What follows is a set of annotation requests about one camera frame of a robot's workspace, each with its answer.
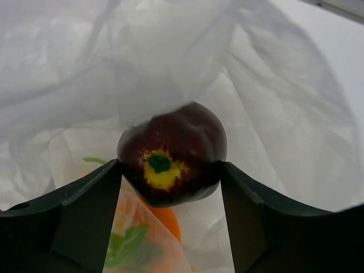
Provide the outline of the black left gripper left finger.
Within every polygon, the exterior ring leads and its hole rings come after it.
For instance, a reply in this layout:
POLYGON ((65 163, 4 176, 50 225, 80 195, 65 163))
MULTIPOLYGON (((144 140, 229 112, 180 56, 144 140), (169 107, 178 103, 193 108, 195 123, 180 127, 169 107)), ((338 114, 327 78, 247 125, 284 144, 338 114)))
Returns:
POLYGON ((1 212, 1 272, 102 272, 121 187, 118 160, 1 212))

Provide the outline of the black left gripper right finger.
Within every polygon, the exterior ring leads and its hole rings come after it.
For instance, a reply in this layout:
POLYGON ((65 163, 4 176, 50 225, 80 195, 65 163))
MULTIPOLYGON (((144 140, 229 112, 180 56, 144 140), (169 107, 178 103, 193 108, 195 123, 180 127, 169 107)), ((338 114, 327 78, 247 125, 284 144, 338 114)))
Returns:
POLYGON ((363 206, 329 212, 293 200, 229 162, 221 189, 235 272, 362 272, 363 206))

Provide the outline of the dark red fake apple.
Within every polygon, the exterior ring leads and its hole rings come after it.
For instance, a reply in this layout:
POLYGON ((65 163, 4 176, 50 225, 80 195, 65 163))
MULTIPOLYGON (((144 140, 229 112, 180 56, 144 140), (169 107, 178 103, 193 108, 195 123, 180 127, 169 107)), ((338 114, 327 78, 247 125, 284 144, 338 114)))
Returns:
POLYGON ((146 204, 156 208, 214 193, 226 155, 221 121, 197 102, 127 129, 117 146, 124 177, 146 204))

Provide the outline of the printed clear plastic bag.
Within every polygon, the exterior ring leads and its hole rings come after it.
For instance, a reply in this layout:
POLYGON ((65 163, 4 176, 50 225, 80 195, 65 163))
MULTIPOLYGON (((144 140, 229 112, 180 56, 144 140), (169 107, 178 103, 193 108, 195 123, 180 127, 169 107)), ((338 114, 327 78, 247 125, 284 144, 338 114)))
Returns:
MULTIPOLYGON (((318 209, 363 206, 354 117, 270 1, 2 1, 1 212, 118 160, 124 131, 192 102, 225 129, 222 163, 318 209)), ((102 272, 235 272, 221 180, 168 207, 178 242, 118 163, 102 272)))

